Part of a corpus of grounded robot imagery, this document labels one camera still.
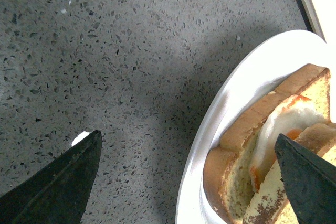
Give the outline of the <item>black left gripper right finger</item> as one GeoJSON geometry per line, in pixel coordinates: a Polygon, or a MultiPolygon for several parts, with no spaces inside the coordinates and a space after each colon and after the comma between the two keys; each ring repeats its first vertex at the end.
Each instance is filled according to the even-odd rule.
{"type": "Polygon", "coordinates": [[[283,134],[274,147],[299,223],[335,223],[335,166],[283,134]]]}

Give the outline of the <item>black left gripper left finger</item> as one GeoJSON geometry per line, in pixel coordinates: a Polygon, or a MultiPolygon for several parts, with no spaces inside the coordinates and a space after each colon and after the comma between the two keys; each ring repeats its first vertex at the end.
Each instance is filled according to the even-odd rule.
{"type": "Polygon", "coordinates": [[[80,223],[101,150],[102,134],[95,130],[1,196],[1,223],[80,223]]]}

